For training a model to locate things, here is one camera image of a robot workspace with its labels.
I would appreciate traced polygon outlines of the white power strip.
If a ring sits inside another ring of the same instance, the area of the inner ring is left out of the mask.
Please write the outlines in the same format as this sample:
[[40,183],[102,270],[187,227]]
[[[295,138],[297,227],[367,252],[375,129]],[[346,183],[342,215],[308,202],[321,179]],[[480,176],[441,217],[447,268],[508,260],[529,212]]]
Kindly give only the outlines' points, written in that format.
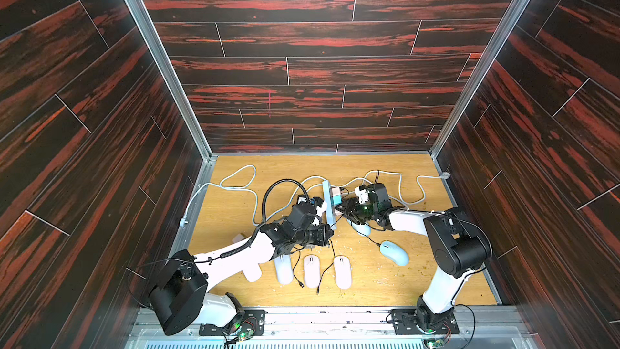
[[342,203],[342,189],[338,186],[332,186],[328,180],[322,182],[322,189],[324,194],[324,204],[321,206],[325,211],[325,219],[327,224],[333,226],[336,223],[336,209],[337,205]]

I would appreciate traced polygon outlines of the white wireless mouse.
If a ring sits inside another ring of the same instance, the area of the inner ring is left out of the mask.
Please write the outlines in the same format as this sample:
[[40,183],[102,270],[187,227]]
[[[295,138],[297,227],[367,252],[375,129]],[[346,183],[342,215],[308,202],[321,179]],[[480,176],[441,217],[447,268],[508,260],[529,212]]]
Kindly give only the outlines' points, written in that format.
[[263,272],[259,265],[246,267],[242,270],[242,272],[245,276],[245,279],[247,279],[250,283],[258,281],[263,275]]

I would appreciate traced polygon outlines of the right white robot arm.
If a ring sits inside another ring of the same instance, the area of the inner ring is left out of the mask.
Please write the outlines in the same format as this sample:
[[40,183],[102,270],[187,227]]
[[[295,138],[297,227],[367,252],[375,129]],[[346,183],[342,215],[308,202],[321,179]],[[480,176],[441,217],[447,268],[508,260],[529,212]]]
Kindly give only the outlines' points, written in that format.
[[385,230],[428,238],[438,268],[431,285],[418,299],[420,316],[435,317],[452,311],[465,282],[492,256],[486,233],[467,221],[458,208],[426,212],[396,207],[384,184],[360,186],[355,197],[344,199],[336,210],[359,226],[374,221]]

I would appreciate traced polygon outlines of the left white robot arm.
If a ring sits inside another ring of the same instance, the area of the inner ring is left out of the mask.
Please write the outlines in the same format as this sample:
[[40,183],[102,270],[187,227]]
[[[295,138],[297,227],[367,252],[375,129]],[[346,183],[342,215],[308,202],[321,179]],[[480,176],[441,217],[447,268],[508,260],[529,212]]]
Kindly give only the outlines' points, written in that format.
[[215,286],[241,271],[291,253],[296,245],[326,247],[333,236],[334,230],[325,223],[296,229],[284,221],[259,226],[250,238],[210,253],[175,253],[147,287],[161,329],[170,336],[193,323],[237,326],[241,323],[240,302],[230,293],[210,294]]

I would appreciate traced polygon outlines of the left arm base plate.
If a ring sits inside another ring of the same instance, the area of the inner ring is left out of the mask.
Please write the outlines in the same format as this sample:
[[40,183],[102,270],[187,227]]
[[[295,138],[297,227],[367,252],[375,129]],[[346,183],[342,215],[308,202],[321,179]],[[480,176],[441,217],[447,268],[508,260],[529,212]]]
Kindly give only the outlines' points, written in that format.
[[223,296],[207,293],[196,323],[199,336],[232,337],[238,341],[262,336],[265,330],[266,310],[247,309],[227,292]]

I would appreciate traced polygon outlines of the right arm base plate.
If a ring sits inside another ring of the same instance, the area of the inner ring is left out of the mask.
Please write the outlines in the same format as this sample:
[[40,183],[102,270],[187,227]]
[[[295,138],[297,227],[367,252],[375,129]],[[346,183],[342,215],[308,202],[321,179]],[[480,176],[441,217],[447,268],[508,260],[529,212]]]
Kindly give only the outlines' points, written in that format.
[[452,335],[460,332],[453,309],[439,314],[424,308],[393,309],[385,321],[397,335]]

